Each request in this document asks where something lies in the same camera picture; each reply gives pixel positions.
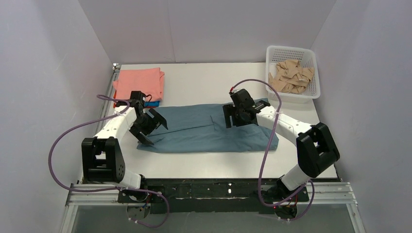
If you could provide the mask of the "grey-blue t shirt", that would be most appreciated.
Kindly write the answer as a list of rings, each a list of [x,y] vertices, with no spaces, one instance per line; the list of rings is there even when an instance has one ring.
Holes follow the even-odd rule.
[[[255,124],[227,128],[222,104],[158,107],[168,128],[148,135],[152,145],[138,150],[155,153],[264,151],[272,130]]]

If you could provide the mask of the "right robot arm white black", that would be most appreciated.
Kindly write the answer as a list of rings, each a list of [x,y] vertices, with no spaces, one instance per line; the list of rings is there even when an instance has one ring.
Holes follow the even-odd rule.
[[[296,147],[297,165],[279,178],[268,193],[286,198],[339,160],[340,153],[326,124],[311,125],[280,113],[267,101],[254,101],[245,89],[229,95],[232,104],[223,106],[227,128],[255,124],[275,130]]]

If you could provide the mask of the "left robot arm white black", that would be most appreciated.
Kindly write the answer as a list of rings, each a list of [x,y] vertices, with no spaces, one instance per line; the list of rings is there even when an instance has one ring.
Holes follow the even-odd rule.
[[[84,179],[88,182],[117,185],[139,189],[143,176],[127,169],[120,143],[130,132],[143,145],[153,145],[148,135],[163,126],[166,119],[154,109],[144,111],[147,95],[132,91],[130,98],[119,101],[114,117],[92,138],[82,141],[82,163]]]

